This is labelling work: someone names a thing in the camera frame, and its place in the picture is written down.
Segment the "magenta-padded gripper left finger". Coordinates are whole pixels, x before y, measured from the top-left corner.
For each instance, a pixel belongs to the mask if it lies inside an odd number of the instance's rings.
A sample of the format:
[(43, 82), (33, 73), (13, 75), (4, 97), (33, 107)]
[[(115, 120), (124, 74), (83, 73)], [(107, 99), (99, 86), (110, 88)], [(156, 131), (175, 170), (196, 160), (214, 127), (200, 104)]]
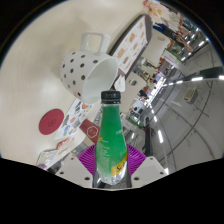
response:
[(84, 188), (97, 188), (100, 179), (95, 168), (95, 146), (92, 145), (78, 156), (70, 153), (56, 175)]

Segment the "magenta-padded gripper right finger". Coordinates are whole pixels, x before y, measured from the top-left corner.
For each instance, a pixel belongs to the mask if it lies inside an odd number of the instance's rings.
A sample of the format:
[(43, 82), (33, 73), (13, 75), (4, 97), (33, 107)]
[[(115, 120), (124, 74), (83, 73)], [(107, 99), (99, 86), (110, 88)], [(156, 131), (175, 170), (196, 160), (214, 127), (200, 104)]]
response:
[(140, 188), (167, 175), (154, 156), (146, 157), (131, 145), (127, 145), (127, 149), (126, 185), (128, 188)]

